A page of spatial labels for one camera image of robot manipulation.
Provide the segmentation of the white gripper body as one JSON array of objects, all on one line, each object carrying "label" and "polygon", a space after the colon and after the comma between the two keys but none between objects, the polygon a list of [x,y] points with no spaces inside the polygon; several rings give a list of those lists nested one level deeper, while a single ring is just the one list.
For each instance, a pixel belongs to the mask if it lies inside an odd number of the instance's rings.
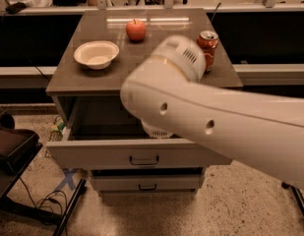
[{"label": "white gripper body", "polygon": [[144,131],[154,139],[169,139],[173,136],[173,133],[167,132],[163,129],[160,129],[156,126],[149,124],[148,122],[142,120],[142,126]]}]

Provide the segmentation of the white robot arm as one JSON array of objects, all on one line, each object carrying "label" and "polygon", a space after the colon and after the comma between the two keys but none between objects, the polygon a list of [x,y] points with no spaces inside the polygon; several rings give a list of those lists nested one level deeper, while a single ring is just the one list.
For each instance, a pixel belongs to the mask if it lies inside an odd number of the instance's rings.
[{"label": "white robot arm", "polygon": [[304,99],[200,83],[196,42],[167,37],[124,81],[124,107],[144,122],[304,191]]}]

